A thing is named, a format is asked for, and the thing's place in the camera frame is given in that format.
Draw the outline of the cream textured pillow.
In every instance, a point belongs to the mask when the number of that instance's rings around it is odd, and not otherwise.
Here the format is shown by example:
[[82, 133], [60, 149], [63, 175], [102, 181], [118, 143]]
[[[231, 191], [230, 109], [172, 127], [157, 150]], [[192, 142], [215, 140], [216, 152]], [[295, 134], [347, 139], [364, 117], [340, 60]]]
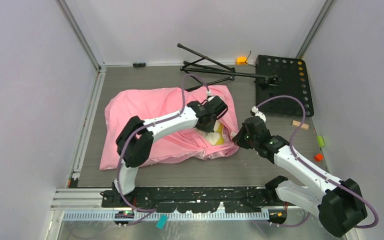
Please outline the cream textured pillow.
[[215, 122], [212, 132], [205, 132], [202, 130], [197, 130], [197, 132], [212, 146], [219, 146], [225, 143], [223, 136], [224, 125], [219, 120]]

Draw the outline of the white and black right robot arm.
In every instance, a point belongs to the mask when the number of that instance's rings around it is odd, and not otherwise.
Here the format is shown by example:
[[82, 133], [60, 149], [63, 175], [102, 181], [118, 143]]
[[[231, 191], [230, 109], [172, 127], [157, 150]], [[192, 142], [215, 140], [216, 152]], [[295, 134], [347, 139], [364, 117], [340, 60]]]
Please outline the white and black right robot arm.
[[281, 202], [296, 205], [317, 216], [321, 225], [338, 238], [367, 218], [360, 186], [354, 180], [341, 180], [321, 170], [286, 139], [271, 135], [261, 117], [247, 118], [233, 142], [243, 149], [255, 150], [304, 184], [299, 186], [281, 175], [267, 182], [265, 198], [271, 205]]

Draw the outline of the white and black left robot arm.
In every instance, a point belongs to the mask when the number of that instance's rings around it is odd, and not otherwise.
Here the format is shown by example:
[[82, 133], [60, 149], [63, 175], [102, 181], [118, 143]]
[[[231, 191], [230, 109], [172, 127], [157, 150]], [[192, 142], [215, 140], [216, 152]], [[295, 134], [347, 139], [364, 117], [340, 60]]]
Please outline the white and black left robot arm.
[[139, 167], [150, 156], [152, 146], [158, 140], [182, 130], [197, 129], [213, 132], [216, 121], [228, 111], [221, 97], [212, 95], [202, 102], [183, 102], [178, 111], [151, 119], [131, 117], [118, 135], [115, 143], [119, 156], [117, 175], [113, 182], [114, 200], [121, 207], [133, 202], [135, 180]]

